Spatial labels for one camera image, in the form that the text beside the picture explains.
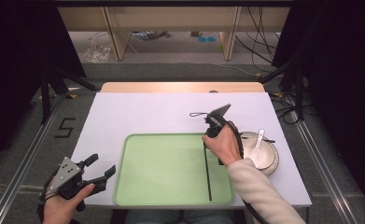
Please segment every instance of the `black curtain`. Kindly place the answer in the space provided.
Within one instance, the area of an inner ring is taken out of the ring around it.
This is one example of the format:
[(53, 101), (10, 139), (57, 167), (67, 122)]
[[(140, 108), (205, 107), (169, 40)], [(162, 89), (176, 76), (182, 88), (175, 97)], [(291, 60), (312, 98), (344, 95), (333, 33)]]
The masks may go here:
[(0, 1), (0, 151), (50, 66), (85, 77), (57, 7)]

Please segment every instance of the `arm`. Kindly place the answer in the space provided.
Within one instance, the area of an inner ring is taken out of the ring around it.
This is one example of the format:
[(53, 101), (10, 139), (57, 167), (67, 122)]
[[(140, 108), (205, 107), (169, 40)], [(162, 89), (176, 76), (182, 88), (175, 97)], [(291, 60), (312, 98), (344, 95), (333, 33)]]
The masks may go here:
[(268, 223), (304, 223), (267, 176), (255, 168), (253, 161), (241, 159), (237, 140), (229, 125), (225, 125), (217, 137), (204, 135), (203, 140), (228, 167), (229, 178), (240, 197), (250, 203)]
[(70, 200), (66, 200), (59, 195), (50, 196), (45, 203), (43, 223), (68, 224), (75, 213), (77, 205), (89, 196), (93, 189), (94, 185), (89, 184)]

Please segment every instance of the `gray floor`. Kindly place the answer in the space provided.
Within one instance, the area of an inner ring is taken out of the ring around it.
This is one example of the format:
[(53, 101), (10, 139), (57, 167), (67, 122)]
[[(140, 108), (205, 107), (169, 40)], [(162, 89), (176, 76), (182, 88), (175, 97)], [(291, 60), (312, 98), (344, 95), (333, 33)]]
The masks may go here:
[[(143, 41), (131, 38), (131, 46), (128, 47), (123, 61), (116, 62), (110, 55), (106, 63), (88, 63), (84, 55), (91, 48), (88, 40), (95, 33), (71, 33), (77, 53), (87, 73), (87, 80), (97, 87), (107, 81), (255, 81), (256, 74), (266, 74), (252, 64), (252, 55), (237, 41), (235, 42), (232, 59), (225, 61), (219, 44), (217, 33), (203, 33), (203, 37), (213, 36), (215, 42), (200, 42), (197, 37), (189, 33), (171, 33), (171, 37)], [(238, 36), (249, 47), (253, 46), (245, 33)], [(275, 34), (266, 34), (268, 43), (276, 46)], [(109, 42), (106, 35), (101, 45)], [(266, 48), (256, 45), (255, 51), (269, 58)], [(273, 70), (265, 60), (253, 56), (253, 62), (260, 69)], [(279, 92), (277, 85), (281, 77), (276, 77), (265, 84), (267, 92)], [(4, 223), (38, 223), (35, 213), (36, 197), (48, 175), (57, 167), (64, 156), (70, 157), (79, 138), (86, 117), (89, 114), (94, 91), (88, 91), (77, 84), (66, 80), (68, 87), (78, 87), (68, 94), (73, 97), (61, 99), (54, 120), (46, 131), (43, 142), (40, 144), (31, 168), (20, 185), (12, 205), (4, 218)], [(274, 99), (274, 109), (285, 108), (280, 102), (281, 98)], [(42, 116), (41, 99), (38, 93), (32, 100), (32, 108), (27, 109), (19, 128), (10, 138), (10, 147), (0, 154), (0, 198), (7, 184), (15, 175), (25, 153), (35, 139), (40, 129)], [(327, 130), (321, 123), (321, 118), (316, 115), (313, 107), (304, 109), (304, 124), (312, 135), (316, 146), (324, 158), (334, 182), (341, 190), (347, 203), (351, 207), (351, 213), (357, 223), (365, 223), (365, 197), (349, 174), (343, 160), (337, 156), (337, 150), (327, 134)], [(57, 135), (65, 135), (68, 131), (60, 130), (64, 119), (68, 127), (73, 130), (67, 138), (55, 138)], [(292, 120), (290, 114), (285, 119)], [(313, 205), (309, 209), (309, 223), (345, 223), (343, 216), (338, 211), (338, 206), (324, 184), (321, 173), (309, 153), (307, 142), (301, 136), (298, 125), (286, 124), (280, 119), (280, 124), (288, 140), (289, 147), (295, 162), (301, 172), (302, 179), (308, 192), (312, 196)], [(305, 209), (298, 209), (303, 217), (306, 217)], [(252, 223), (251, 217), (246, 212), (247, 223)], [(82, 223), (109, 223), (112, 210), (88, 207), (83, 213), (77, 214), (77, 219)]]

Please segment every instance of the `blue object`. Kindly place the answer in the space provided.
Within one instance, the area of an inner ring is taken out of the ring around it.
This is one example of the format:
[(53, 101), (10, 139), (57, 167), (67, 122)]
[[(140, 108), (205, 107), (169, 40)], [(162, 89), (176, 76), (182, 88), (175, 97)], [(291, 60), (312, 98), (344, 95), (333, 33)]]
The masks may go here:
[(207, 38), (207, 41), (208, 41), (208, 42), (214, 42), (214, 41), (216, 41), (216, 39), (215, 39), (213, 36), (209, 36), (209, 37)]
[(206, 41), (206, 38), (205, 38), (205, 37), (203, 37), (203, 36), (200, 36), (199, 38), (197, 38), (197, 40), (198, 40), (199, 42), (205, 42), (205, 41)]

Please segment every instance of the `printed number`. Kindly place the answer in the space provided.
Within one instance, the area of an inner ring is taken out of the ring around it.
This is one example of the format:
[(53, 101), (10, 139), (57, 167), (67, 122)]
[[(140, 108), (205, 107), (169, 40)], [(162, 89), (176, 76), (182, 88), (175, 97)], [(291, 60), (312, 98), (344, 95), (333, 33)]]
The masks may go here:
[(63, 121), (60, 124), (59, 130), (67, 130), (68, 134), (67, 135), (55, 135), (54, 138), (69, 138), (69, 135), (71, 135), (71, 132), (72, 132), (72, 130), (74, 130), (74, 128), (67, 128), (67, 127), (63, 126), (63, 124), (67, 120), (75, 120), (75, 118), (64, 118)]

